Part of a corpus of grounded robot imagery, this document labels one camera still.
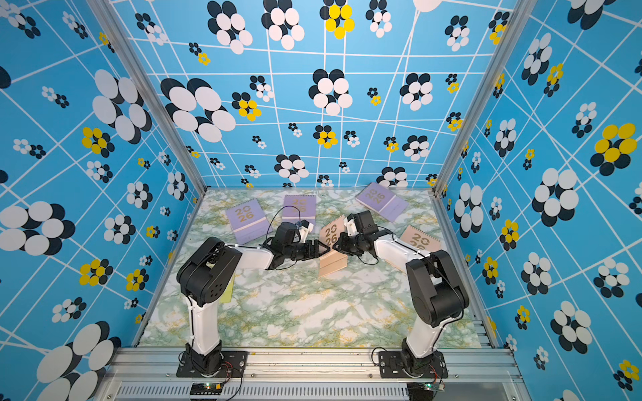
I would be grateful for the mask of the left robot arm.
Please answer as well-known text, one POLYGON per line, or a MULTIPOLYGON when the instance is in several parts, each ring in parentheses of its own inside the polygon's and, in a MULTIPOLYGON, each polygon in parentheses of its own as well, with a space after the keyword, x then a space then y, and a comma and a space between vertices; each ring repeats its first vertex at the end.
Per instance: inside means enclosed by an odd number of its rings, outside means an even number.
POLYGON ((329 253, 330 246, 307 239, 312 226, 307 221, 284 222, 274 236, 256 247, 228 245, 209 237, 183 264, 177 282, 187 300, 191 327, 184 356, 196 372, 212 377, 223 365, 218 304, 236 271, 276 271, 287 260, 313 260, 329 253))

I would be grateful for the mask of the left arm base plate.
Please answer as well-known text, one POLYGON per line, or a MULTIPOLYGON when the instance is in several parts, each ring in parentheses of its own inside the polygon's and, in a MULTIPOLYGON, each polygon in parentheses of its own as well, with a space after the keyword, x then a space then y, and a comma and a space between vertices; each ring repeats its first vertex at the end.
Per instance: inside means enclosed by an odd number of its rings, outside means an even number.
POLYGON ((217 351, 202 358, 194 353, 182 351, 176 376, 190 379, 241 378, 248 356, 247 351, 217 351))

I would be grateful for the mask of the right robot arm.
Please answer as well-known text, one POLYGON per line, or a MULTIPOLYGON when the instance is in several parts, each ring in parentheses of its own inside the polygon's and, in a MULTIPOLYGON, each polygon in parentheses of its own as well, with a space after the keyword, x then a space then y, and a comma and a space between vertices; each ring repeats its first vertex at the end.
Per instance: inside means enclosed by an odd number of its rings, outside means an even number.
POLYGON ((451 256, 403 242, 392 231, 378 227, 368 211, 348 215, 344 226, 334 250, 353 257, 368 252, 406 273, 417 318, 401 345, 404 371, 413 378, 433 374, 444 379, 446 363, 436 344, 447 325, 464 317, 470 303, 451 256))

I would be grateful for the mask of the green calendar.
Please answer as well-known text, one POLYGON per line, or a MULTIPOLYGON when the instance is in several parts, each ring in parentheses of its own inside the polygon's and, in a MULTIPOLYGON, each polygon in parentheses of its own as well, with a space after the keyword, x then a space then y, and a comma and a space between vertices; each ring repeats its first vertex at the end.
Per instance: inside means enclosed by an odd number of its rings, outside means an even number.
POLYGON ((229 303, 232 301, 232 292, 234 287, 235 277, 232 276, 230 282, 227 284, 225 292, 219 298, 221 304, 229 303))

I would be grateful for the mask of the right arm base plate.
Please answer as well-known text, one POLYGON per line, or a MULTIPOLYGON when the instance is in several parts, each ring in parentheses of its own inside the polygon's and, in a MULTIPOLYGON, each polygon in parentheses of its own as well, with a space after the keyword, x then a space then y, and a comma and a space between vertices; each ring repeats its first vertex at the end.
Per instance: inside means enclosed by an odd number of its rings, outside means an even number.
POLYGON ((439 381, 449 377, 442 352, 435 351, 423 359, 415 358, 410 351, 381 351, 377 364, 383 379, 429 379, 439 381))

